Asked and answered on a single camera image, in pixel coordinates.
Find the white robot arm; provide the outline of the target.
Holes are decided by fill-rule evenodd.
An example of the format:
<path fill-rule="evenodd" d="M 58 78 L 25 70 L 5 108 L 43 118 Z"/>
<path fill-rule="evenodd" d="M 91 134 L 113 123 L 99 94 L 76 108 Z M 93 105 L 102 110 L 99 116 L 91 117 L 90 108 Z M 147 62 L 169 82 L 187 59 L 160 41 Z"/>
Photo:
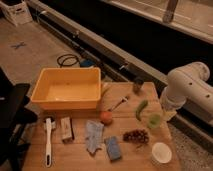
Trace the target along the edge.
<path fill-rule="evenodd" d="M 213 87 L 206 83 L 209 77 L 210 69 L 203 62 L 172 69 L 160 96 L 165 120 L 171 120 L 188 100 L 213 115 Z"/>

